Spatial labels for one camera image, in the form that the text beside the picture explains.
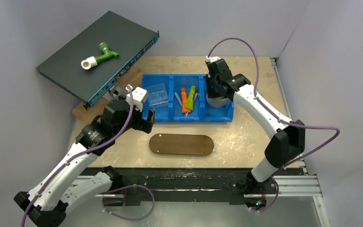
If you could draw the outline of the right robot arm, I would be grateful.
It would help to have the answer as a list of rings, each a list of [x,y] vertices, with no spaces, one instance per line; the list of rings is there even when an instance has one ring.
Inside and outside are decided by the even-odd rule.
[[[259,192],[275,172],[287,162],[303,153],[304,124],[300,120],[291,126],[291,119],[272,107],[254,85],[242,74],[232,75],[226,61],[220,57],[206,57],[208,74],[206,100],[212,107],[222,107],[227,101],[241,106],[256,120],[270,138],[264,158],[246,175],[242,186],[245,193]]]

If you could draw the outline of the brown oval wooden tray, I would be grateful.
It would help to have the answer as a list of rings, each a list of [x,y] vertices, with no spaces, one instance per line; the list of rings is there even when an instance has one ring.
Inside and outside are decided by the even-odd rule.
[[[207,135],[158,133],[149,140],[149,148],[155,154],[207,156],[215,148]]]

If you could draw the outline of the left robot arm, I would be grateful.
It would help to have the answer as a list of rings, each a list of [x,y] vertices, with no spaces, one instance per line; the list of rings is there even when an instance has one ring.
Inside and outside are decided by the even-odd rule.
[[[38,227],[57,227],[72,209],[93,196],[136,188],[135,183],[126,185],[124,177],[112,166],[102,168],[81,184],[72,183],[127,130],[150,133],[155,114],[150,108],[144,118],[141,100],[111,101],[82,129],[65,157],[37,186],[15,195],[14,201],[23,210],[21,226],[29,219]]]

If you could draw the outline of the blue divided plastic bin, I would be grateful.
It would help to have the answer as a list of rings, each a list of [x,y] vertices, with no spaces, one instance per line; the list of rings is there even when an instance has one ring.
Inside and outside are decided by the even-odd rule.
[[[142,88],[148,92],[143,118],[155,110],[159,123],[223,123],[231,122],[234,104],[212,107],[206,100],[207,88],[203,74],[144,74]]]

